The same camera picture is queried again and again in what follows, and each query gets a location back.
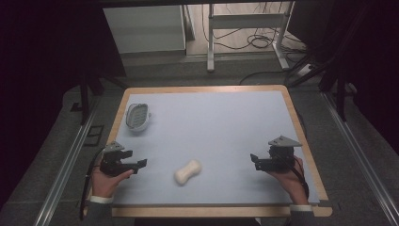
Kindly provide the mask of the black metal stand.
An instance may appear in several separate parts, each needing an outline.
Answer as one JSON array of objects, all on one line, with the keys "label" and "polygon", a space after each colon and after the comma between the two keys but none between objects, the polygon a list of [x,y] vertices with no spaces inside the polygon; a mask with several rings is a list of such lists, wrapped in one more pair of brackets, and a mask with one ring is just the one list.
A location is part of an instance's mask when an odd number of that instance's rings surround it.
[{"label": "black metal stand", "polygon": [[318,84],[319,90],[322,92],[327,92],[330,91],[333,86],[336,86],[336,112],[342,121],[346,121],[346,116],[344,113],[346,81],[342,66],[343,54],[344,50],[338,49],[326,62],[320,64],[315,69],[310,70],[308,73],[305,73],[303,76],[292,82],[289,81],[292,73],[289,73],[284,81],[284,85],[287,88],[293,88],[310,80],[311,78],[314,78],[316,75],[322,74],[322,79]]},{"label": "black metal stand", "polygon": [[129,86],[119,79],[107,75],[99,70],[93,72],[83,72],[80,74],[80,93],[81,93],[81,108],[82,108],[82,120],[81,124],[85,124],[89,117],[89,102],[88,92],[91,91],[94,96],[101,96],[104,93],[104,86],[100,79],[113,83],[121,89],[128,89]]}]

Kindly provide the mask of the person's left hand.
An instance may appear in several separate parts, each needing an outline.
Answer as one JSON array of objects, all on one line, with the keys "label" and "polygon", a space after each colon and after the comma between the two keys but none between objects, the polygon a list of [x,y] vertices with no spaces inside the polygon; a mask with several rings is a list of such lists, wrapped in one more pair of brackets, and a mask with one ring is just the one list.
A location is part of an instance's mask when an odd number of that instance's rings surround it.
[{"label": "person's left hand", "polygon": [[100,170],[100,164],[97,163],[93,167],[93,171],[91,173],[92,195],[95,197],[111,199],[119,183],[125,179],[128,179],[132,174],[133,171],[129,169],[118,176],[111,177],[104,174]]}]

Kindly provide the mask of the white power strip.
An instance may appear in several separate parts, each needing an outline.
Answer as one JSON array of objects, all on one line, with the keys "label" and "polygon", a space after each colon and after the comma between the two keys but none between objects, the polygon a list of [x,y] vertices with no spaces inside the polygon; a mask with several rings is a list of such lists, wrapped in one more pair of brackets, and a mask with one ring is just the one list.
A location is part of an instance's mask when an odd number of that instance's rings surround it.
[{"label": "white power strip", "polygon": [[306,64],[302,69],[300,69],[296,74],[299,77],[302,77],[312,71],[314,69],[314,66],[312,64]]}]

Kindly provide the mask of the aluminium rail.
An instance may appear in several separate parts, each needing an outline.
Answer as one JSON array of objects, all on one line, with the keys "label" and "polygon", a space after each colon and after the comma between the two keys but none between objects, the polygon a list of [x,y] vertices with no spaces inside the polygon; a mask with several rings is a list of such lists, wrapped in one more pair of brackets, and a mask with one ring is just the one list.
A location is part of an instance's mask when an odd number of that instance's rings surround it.
[{"label": "aluminium rail", "polygon": [[338,111],[335,109],[336,105],[333,98],[324,92],[321,93],[321,96],[325,100],[333,120],[343,135],[349,150],[354,155],[354,158],[359,165],[360,171],[365,177],[367,184],[372,189],[377,202],[381,206],[382,211],[390,223],[390,226],[399,226],[399,208],[394,202],[389,190],[379,179],[375,169],[372,167],[372,164],[366,157],[363,149],[360,147],[347,122],[342,120]]},{"label": "aluminium rail", "polygon": [[67,151],[67,155],[64,158],[64,161],[58,171],[58,174],[56,175],[50,191],[46,196],[46,199],[43,202],[43,205],[41,206],[41,209],[37,215],[36,220],[34,221],[33,226],[49,226],[57,205],[61,199],[65,186],[71,176],[74,164],[83,147],[84,140],[86,139],[86,136],[88,134],[88,130],[97,113],[99,102],[99,100],[94,100],[93,103],[90,105],[88,118],[79,127],[78,133],[75,136],[71,147]]}]

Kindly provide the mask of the white soap bar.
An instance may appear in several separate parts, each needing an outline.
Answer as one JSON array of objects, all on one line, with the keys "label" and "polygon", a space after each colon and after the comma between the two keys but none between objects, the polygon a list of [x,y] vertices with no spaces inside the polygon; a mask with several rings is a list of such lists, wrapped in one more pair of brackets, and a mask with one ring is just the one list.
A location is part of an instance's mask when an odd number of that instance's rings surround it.
[{"label": "white soap bar", "polygon": [[202,166],[198,160],[190,160],[184,167],[174,173],[174,179],[178,185],[183,186],[187,181],[201,172]]}]

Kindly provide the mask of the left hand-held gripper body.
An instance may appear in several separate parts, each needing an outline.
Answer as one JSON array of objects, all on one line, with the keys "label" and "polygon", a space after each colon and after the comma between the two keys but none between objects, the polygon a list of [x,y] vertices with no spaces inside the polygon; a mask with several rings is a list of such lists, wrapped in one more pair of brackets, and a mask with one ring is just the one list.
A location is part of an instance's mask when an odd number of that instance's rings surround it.
[{"label": "left hand-held gripper body", "polygon": [[117,141],[112,141],[103,149],[103,156],[100,164],[100,170],[111,177],[127,171],[127,165],[121,162],[121,153],[126,152],[124,147]]}]

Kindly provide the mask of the white metal stand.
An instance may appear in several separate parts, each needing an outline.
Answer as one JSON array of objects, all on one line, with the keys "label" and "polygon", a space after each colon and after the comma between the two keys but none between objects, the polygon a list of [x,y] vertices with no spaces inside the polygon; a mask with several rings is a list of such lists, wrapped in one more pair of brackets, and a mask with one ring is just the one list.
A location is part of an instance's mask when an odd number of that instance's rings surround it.
[{"label": "white metal stand", "polygon": [[208,8],[207,71],[213,72],[215,70],[214,31],[250,28],[274,28],[277,30],[277,37],[271,42],[271,45],[281,68],[284,71],[288,70],[289,65],[282,53],[281,44],[291,17],[293,5],[293,1],[289,2],[285,10],[278,13],[215,14],[215,5],[210,4]]}]

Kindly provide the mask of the white cabinet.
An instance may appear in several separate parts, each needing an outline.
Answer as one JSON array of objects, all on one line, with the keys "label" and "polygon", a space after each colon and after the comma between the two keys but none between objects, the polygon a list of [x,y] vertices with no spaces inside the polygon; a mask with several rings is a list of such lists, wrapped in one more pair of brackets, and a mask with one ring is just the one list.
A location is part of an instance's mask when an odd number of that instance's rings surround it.
[{"label": "white cabinet", "polygon": [[120,54],[185,49],[181,6],[104,8]]}]

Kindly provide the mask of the grey mesh basket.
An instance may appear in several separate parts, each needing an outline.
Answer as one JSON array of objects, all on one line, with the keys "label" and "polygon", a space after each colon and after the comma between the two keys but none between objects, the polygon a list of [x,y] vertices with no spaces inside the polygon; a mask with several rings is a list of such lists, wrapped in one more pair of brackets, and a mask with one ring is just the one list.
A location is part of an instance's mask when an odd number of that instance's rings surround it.
[{"label": "grey mesh basket", "polygon": [[141,132],[148,127],[150,108],[147,104],[131,104],[126,112],[126,125],[134,132]]}]

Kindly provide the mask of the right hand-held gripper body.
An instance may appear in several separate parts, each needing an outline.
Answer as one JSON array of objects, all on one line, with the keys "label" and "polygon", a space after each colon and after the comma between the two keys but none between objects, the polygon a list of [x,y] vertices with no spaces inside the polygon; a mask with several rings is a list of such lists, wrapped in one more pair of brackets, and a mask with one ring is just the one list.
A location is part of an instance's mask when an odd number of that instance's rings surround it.
[{"label": "right hand-held gripper body", "polygon": [[302,144],[285,136],[279,136],[268,142],[270,145],[269,155],[271,159],[269,171],[284,172],[295,165],[295,147]]}]

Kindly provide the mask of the pale blue table mat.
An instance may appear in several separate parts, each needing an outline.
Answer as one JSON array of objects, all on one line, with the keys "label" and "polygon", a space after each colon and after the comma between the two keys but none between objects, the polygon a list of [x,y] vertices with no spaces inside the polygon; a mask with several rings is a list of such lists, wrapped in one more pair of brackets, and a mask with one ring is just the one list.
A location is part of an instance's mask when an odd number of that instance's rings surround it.
[{"label": "pale blue table mat", "polygon": [[[268,142],[297,134],[279,91],[132,94],[127,103],[147,104],[148,127],[135,133],[121,125],[118,143],[131,162],[147,166],[120,183],[116,205],[286,204],[279,182],[250,159],[268,156]],[[183,186],[176,170],[190,160],[201,172]]]}]

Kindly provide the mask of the person's right hand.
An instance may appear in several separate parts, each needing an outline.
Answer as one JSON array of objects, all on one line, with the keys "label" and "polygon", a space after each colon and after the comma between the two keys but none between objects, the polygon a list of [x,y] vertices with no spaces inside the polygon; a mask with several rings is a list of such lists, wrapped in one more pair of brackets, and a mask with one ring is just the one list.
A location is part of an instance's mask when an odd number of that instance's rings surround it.
[{"label": "person's right hand", "polygon": [[289,194],[293,204],[309,205],[305,188],[291,170],[284,173],[270,172],[270,175],[279,181],[282,188]]}]

